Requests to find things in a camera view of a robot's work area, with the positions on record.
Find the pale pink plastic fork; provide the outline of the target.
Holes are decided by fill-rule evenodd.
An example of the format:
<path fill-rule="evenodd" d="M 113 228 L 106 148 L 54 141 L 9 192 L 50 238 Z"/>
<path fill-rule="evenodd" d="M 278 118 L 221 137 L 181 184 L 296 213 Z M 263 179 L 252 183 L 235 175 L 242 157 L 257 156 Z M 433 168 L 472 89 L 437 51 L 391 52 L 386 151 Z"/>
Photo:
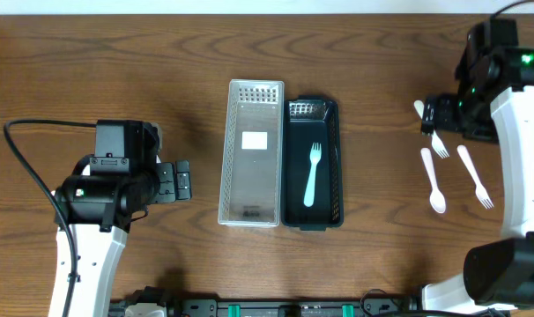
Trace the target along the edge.
<path fill-rule="evenodd" d="M 431 193 L 429 196 L 429 202 L 432 208 L 440 214 L 443 214 L 447 209 L 445 197 L 439 190 L 436 174 L 434 170 L 434 162 L 431 152 L 428 148 L 422 148 L 420 150 L 420 156 L 426 169 L 426 173 L 431 185 Z"/>

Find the mint green plastic fork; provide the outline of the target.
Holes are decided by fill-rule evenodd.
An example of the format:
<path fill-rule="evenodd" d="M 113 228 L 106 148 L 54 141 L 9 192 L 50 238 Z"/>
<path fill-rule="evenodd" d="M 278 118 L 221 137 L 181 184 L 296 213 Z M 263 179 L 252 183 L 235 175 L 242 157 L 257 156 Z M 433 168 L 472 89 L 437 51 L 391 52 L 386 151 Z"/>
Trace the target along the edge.
<path fill-rule="evenodd" d="M 309 153 L 310 169 L 308 174 L 308 181 L 305 188 L 305 193 L 303 197 L 303 204 L 306 207 L 312 207 L 315 200 L 315 179 L 317 165 L 321 160 L 322 156 L 322 145 L 320 143 L 313 143 L 311 151 Z"/>

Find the dark green plastic basket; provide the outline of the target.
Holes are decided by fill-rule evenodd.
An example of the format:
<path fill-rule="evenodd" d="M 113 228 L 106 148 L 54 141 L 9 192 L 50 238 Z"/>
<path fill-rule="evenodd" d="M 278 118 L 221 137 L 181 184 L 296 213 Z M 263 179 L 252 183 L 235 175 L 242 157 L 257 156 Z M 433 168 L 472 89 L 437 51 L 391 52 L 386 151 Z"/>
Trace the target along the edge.
<path fill-rule="evenodd" d="M 302 231 L 324 231 L 345 220 L 338 105 L 323 96 L 300 96 L 284 106 L 281 221 Z M 315 200 L 303 204 L 313 143 L 322 145 Z"/>

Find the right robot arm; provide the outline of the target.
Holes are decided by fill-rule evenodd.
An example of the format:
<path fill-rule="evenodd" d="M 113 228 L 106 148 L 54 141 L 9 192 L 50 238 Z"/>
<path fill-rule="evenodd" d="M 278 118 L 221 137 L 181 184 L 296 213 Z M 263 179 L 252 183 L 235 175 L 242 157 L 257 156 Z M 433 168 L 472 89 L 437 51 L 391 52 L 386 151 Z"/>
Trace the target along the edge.
<path fill-rule="evenodd" d="M 457 92 L 430 95 L 421 132 L 498 144 L 504 186 L 501 240 L 471 249 L 461 274 L 421 291 L 426 315 L 534 308 L 534 48 L 516 22 L 491 17 L 467 35 Z"/>

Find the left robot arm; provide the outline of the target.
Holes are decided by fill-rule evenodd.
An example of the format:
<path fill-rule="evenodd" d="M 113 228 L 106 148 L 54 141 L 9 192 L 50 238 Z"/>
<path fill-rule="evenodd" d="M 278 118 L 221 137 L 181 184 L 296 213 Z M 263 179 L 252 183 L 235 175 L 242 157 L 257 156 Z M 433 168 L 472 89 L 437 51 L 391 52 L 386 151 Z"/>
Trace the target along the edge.
<path fill-rule="evenodd" d="M 192 197 L 188 161 L 161 161 L 161 138 L 156 123 L 97 121 L 94 152 L 53 194 L 63 214 L 55 219 L 58 265 L 49 315 L 107 315 L 136 214 Z"/>

